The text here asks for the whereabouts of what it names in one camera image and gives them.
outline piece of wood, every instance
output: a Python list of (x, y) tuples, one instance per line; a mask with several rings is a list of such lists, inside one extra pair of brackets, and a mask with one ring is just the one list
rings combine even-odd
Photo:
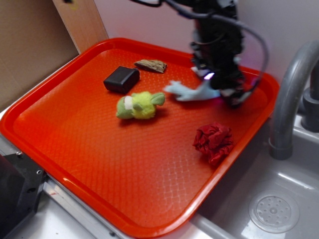
[(94, 0), (53, 0), (79, 53), (109, 39)]
[(152, 72), (157, 72), (157, 73), (164, 73), (167, 64), (159, 61), (159, 60), (141, 60), (137, 61), (134, 63), (137, 67), (147, 70), (147, 71), (152, 71)]

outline tray rim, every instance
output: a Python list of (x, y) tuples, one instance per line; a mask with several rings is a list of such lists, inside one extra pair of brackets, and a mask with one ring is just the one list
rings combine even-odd
[[(77, 69), (79, 69), (83, 63), (87, 62), (88, 58), (92, 59), (97, 54), (105, 50), (116, 49), (119, 46), (121, 46), (121, 49), (125, 49), (125, 50), (130, 50), (130, 46), (134, 46), (135, 47), (134, 52), (138, 51), (139, 49), (152, 50), (153, 51), (152, 53), (155, 52), (156, 54), (160, 54), (162, 57), (161, 60), (167, 61), (167, 62), (170, 61), (170, 57), (168, 56), (174, 55), (178, 57), (183, 62), (183, 64), (186, 64), (189, 67), (192, 66), (192, 63), (190, 61), (191, 54), (189, 53), (171, 50), (164, 47), (159, 47), (159, 46), (151, 45), (148, 43), (129, 40), (125, 38), (112, 38), (112, 39), (99, 42), (93, 45), (88, 50), (86, 50), (81, 55), (71, 60), (59, 71), (53, 73), (46, 80), (40, 83), (37, 87), (29, 91), (27, 94), (21, 97), (18, 101), (16, 101), (11, 107), (9, 107), (8, 110), (4, 113), (2, 119), (0, 120), (0, 132), (10, 142), (12, 142), (20, 150), (25, 152), (28, 156), (30, 156), (31, 158), (36, 158), (37, 159), (36, 162), (40, 166), (41, 166), (41, 162), (44, 162), (47, 160), (52, 161), (51, 159), (46, 157), (43, 153), (38, 152), (36, 149), (31, 150), (31, 152), (28, 152), (33, 147), (28, 142), (23, 140), (23, 138), (19, 137), (19, 135), (14, 133), (13, 125), (14, 125), (15, 119), (17, 119), (18, 116), (22, 112), (24, 112), (26, 109), (28, 109), (33, 103), (41, 99), (46, 93), (50, 92), (54, 87), (56, 87), (58, 84), (63, 82), (63, 80), (65, 80), (68, 76), (70, 76)], [(256, 70), (249, 69), (246, 67), (240, 67), (240, 68), (243, 72), (246, 72), (252, 75), (258, 75), (258, 71)], [(214, 171), (214, 173), (207, 180), (206, 184), (203, 185), (203, 187), (197, 193), (194, 199), (190, 201), (189, 206), (185, 208), (184, 211), (180, 214), (180, 216), (173, 222), (168, 222), (165, 225), (153, 227), (153, 228), (141, 227), (139, 225), (136, 225), (134, 222), (128, 219), (125, 215), (115, 214), (111, 209), (113, 206), (111, 206), (110, 204), (106, 205), (108, 203), (104, 201), (104, 199), (99, 197), (92, 198), (92, 195), (88, 193), (88, 192), (91, 192), (91, 190), (86, 187), (82, 187), (82, 186), (79, 187), (79, 185), (77, 185), (76, 183), (77, 182), (76, 178), (72, 178), (71, 175), (68, 179), (64, 178), (64, 174), (62, 173), (64, 169), (61, 168), (60, 166), (55, 165), (53, 169), (51, 168), (50, 175), (53, 176), (53, 178), (55, 178), (56, 180), (58, 180), (63, 186), (68, 188), (71, 192), (73, 193), (76, 192), (75, 193), (76, 196), (78, 196), (81, 200), (83, 200), (85, 203), (90, 205), (94, 210), (96, 210), (103, 217), (105, 217), (105, 215), (111, 216), (111, 218), (108, 217), (106, 219), (109, 220), (116, 227), (118, 227), (120, 230), (122, 230), (124, 233), (137, 238), (154, 238), (154, 237), (166, 235), (169, 232), (179, 228), (190, 219), (190, 217), (196, 212), (196, 209), (205, 200), (208, 194), (214, 189), (214, 187), (221, 180), (223, 175), (228, 171), (231, 165), (236, 161), (239, 154), (244, 150), (244, 147), (250, 142), (250, 140), (257, 133), (259, 128), (264, 124), (264, 122), (272, 113), (272, 110), (274, 108), (275, 101), (276, 101), (276, 96), (279, 90), (278, 82), (271, 75), (265, 73), (263, 76), (263, 79), (261, 80), (259, 88), (264, 93), (267, 92), (265, 93), (265, 95), (267, 96), (268, 103), (266, 107), (263, 109), (262, 113), (257, 117), (256, 121), (250, 126), (250, 128), (243, 135), (242, 139), (244, 138), (245, 140), (241, 139), (236, 143), (231, 153), (228, 155), (228, 157), (224, 159), (223, 164), (221, 164)]]

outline driftwood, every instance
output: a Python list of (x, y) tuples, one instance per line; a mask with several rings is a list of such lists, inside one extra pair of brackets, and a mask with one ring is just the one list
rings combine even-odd
[(141, 60), (134, 63), (137, 67), (157, 73), (164, 73), (167, 64), (159, 60)]

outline faucet spout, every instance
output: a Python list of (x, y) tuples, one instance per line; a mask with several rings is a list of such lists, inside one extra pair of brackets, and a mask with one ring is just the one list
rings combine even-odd
[(293, 153), (294, 122), (309, 77), (311, 87), (308, 89), (308, 94), (310, 98), (314, 97), (310, 101), (319, 103), (319, 41), (306, 43), (298, 50), (281, 83), (269, 138), (269, 153), (275, 159), (287, 159)]

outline purple light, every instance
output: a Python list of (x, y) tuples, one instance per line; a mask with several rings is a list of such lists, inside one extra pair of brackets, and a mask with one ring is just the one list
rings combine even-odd
[(210, 80), (214, 75), (215, 75), (214, 72), (208, 73), (208, 74), (204, 77), (204, 79), (205, 79), (205, 80)]

